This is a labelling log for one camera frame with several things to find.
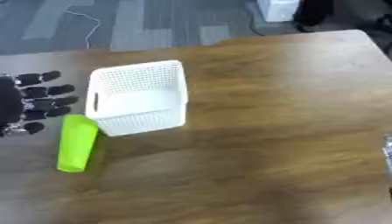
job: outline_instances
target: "white plastic basket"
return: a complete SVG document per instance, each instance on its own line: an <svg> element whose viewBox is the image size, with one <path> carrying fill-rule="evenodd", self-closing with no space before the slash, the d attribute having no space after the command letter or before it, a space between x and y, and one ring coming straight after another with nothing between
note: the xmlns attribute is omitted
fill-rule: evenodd
<svg viewBox="0 0 392 224"><path fill-rule="evenodd" d="M167 60L92 72L86 117L108 136L184 125L188 94L181 62Z"/></svg>

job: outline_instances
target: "wood grain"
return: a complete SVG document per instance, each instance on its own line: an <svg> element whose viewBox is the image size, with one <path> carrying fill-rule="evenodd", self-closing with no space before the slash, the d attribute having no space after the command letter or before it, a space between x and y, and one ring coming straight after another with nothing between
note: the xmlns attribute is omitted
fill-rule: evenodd
<svg viewBox="0 0 392 224"><path fill-rule="evenodd" d="M381 153L392 131L392 66L359 31L4 56L0 67L11 74L58 69L59 82L74 84L83 98L97 67L172 59L184 62L190 91L182 128L100 135L80 174L53 168L59 119L36 136L2 140L1 222L392 221Z"/></svg>

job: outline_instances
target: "robot finger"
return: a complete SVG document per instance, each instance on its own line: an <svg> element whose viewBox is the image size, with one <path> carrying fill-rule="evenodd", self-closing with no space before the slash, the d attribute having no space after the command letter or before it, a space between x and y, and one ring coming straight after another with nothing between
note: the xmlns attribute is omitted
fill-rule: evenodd
<svg viewBox="0 0 392 224"><path fill-rule="evenodd" d="M71 112L69 107L51 108L49 110L27 109L21 118L24 121L43 120L48 117L64 116L69 112Z"/></svg>
<svg viewBox="0 0 392 224"><path fill-rule="evenodd" d="M0 137L33 135L45 128L42 122L9 123L0 129Z"/></svg>
<svg viewBox="0 0 392 224"><path fill-rule="evenodd" d="M14 77L15 83L19 87L36 85L46 81L58 79L61 76L59 71L51 71L49 73L25 73Z"/></svg>

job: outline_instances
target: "lime green cup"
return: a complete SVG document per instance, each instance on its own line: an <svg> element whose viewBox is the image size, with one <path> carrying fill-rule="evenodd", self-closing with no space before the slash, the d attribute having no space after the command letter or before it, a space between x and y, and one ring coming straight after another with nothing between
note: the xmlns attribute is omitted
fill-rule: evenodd
<svg viewBox="0 0 392 224"><path fill-rule="evenodd" d="M84 115L65 116L57 169L63 172L84 172L97 133L95 122Z"/></svg>

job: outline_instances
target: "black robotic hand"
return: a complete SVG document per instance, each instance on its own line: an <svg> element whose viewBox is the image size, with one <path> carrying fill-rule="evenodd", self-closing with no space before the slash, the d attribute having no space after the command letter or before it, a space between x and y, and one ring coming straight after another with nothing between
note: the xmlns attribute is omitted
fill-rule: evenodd
<svg viewBox="0 0 392 224"><path fill-rule="evenodd" d="M17 76L0 74L0 137L35 134L45 128L48 117L63 116L76 96L56 97L74 91L74 86L31 87L60 77L60 72L26 73Z"/></svg>

